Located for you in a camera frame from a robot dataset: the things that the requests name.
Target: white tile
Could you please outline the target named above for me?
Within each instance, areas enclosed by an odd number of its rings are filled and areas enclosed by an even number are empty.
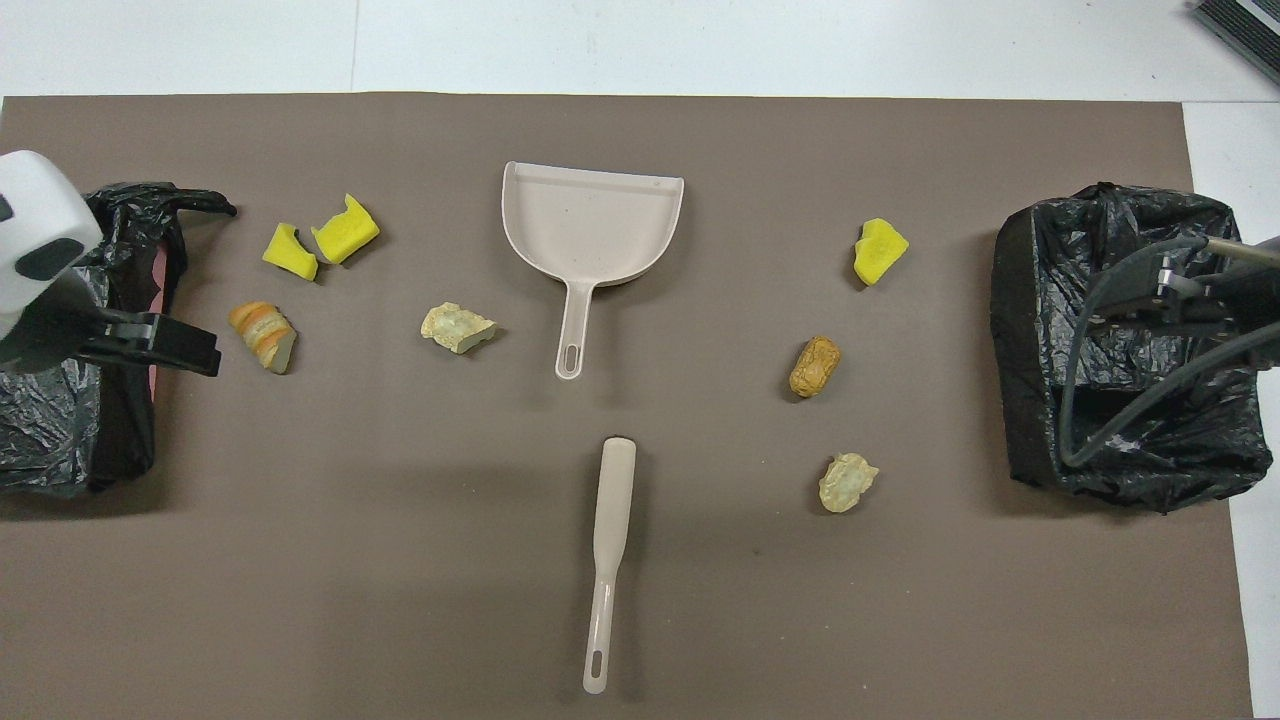
[[[357,0],[0,0],[0,95],[351,88]]]
[[[355,90],[1277,100],[1179,0],[362,0]]]
[[[1235,210],[1245,242],[1280,234],[1280,104],[1188,104],[1196,191]],[[1258,377],[1262,427],[1280,455],[1280,370]],[[1280,464],[1231,498],[1253,714],[1280,716]]]

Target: brown mat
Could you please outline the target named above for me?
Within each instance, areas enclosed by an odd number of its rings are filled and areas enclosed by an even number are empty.
[[[987,332],[1005,217],[1100,179],[1190,188],[1176,105],[435,95],[6,99],[78,187],[225,192],[175,314],[157,468],[0,503],[5,717],[1211,717],[1249,714],[1226,503],[1120,512],[1006,478]],[[667,255],[596,295],[507,245],[507,160],[678,174]],[[384,233],[308,284],[276,222]],[[913,241],[884,281],[858,227]],[[285,377],[225,325],[276,302]],[[507,329],[421,340],[452,300]],[[785,389],[835,338],[826,393]],[[602,441],[640,447],[609,688],[581,691]],[[829,456],[883,469],[832,516]]]

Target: yellow sponge piece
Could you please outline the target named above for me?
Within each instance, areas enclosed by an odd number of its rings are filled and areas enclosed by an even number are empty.
[[[275,225],[275,234],[271,236],[271,243],[266,246],[262,259],[306,281],[316,279],[316,268],[320,266],[316,256],[307,252],[298,242],[298,228],[288,223]]]
[[[378,237],[378,224],[369,217],[369,210],[347,195],[347,211],[334,215],[320,229],[311,228],[311,234],[330,263],[342,263]]]
[[[876,284],[909,246],[906,238],[886,220],[867,220],[863,237],[854,243],[854,272],[868,286]]]

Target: black trash bag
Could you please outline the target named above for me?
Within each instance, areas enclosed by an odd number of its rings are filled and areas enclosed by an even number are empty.
[[[152,266],[165,247],[161,311],[187,270],[179,210],[234,215],[221,193],[172,183],[109,184],[84,197],[102,243],[70,272],[102,307],[145,313],[161,290]],[[41,373],[0,372],[0,491],[72,497],[146,473],[155,462],[150,368],[69,359]]]
[[[1143,413],[1082,468],[1059,460],[1057,413],[1066,357],[1089,281],[1139,247],[1176,237],[1239,241],[1231,209],[1185,192],[1100,183],[1009,218],[996,238],[991,333],[1000,368],[1009,465],[1015,480],[1112,505],[1169,512],[1239,495],[1266,475],[1257,373],[1206,372]],[[1181,250],[1187,275],[1224,269]],[[1084,342],[1073,446],[1197,352],[1185,337],[1120,329]]]

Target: white dustpan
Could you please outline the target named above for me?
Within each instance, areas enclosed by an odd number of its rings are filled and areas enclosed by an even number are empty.
[[[568,287],[556,374],[582,372],[591,292],[644,274],[671,243],[682,178],[507,163],[502,224],[526,263]]]

